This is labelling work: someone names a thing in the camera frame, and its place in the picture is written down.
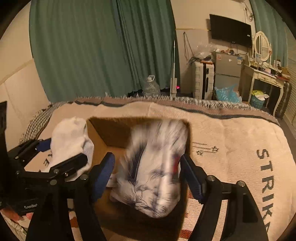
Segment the white suitcase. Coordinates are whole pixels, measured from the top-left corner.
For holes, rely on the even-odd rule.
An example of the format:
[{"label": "white suitcase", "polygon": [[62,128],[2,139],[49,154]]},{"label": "white suitcase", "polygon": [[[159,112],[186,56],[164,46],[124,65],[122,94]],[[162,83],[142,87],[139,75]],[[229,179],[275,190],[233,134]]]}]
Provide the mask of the white suitcase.
[{"label": "white suitcase", "polygon": [[192,85],[194,98],[211,100],[214,87],[214,65],[194,62]]}]

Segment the mini refrigerator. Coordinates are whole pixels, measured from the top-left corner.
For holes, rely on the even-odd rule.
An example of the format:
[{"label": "mini refrigerator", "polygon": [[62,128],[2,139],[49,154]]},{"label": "mini refrigerator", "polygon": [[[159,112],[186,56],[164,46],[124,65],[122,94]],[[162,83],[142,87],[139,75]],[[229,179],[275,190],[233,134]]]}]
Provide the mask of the mini refrigerator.
[{"label": "mini refrigerator", "polygon": [[234,91],[238,91],[241,74],[241,58],[225,53],[215,53],[215,81],[218,89],[235,85]]}]

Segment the blue plastic bag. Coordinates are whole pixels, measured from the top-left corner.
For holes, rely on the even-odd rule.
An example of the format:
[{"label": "blue plastic bag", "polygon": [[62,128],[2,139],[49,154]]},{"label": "blue plastic bag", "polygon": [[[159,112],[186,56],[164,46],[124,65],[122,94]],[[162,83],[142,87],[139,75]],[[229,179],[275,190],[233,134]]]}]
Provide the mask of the blue plastic bag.
[{"label": "blue plastic bag", "polygon": [[215,87],[217,100],[228,101],[233,103],[241,103],[242,98],[240,96],[237,96],[237,93],[233,90],[234,87],[235,85],[230,87],[225,87],[222,89],[218,89],[217,87]]}]

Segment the cardboard box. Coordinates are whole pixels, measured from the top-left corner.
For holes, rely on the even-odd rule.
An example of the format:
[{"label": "cardboard box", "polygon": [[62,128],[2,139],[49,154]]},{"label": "cardboard box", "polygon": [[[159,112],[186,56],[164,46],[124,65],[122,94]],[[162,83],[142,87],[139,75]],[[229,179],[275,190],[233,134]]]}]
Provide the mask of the cardboard box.
[{"label": "cardboard box", "polygon": [[286,78],[286,79],[288,79],[288,80],[291,77],[288,69],[287,68],[284,68],[284,67],[282,67],[282,69],[281,69],[281,76],[284,77],[284,78]]},{"label": "cardboard box", "polygon": [[[99,164],[107,152],[115,155],[117,172],[120,158],[125,154],[135,125],[158,121],[152,118],[96,118],[87,120],[88,134],[94,143],[92,165]],[[190,128],[188,123],[186,153],[190,153]],[[181,181],[181,198],[173,211],[164,218],[151,218],[121,202],[110,201],[110,188],[93,208],[102,228],[136,240],[177,240],[182,228],[187,205],[187,184]]]}]

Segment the wall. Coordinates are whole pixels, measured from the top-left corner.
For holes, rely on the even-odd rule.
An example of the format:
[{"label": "wall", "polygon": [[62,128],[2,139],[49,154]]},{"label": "wall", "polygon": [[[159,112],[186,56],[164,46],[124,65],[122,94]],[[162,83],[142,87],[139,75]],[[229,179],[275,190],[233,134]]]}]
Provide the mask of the wall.
[{"label": "wall", "polygon": [[33,59],[29,38],[29,2],[0,39],[0,84]]},{"label": "wall", "polygon": [[49,105],[31,54],[27,4],[0,39],[0,102],[7,101],[6,146],[17,146],[30,120]]},{"label": "wall", "polygon": [[[249,0],[244,1],[249,10],[252,11]],[[180,87],[182,93],[190,93],[192,74],[187,60],[184,56],[183,33],[186,32],[189,43],[195,52],[197,45],[212,42],[220,49],[227,50],[230,43],[211,39],[210,36],[210,15],[216,14],[223,17],[232,18],[251,25],[252,34],[255,35],[255,20],[250,22],[244,11],[245,4],[241,1],[233,0],[171,0],[179,48],[180,58]],[[238,46],[239,53],[246,53],[247,48]]]},{"label": "wall", "polygon": [[0,102],[7,101],[6,146],[17,146],[35,114],[49,105],[34,60],[0,85]]}]

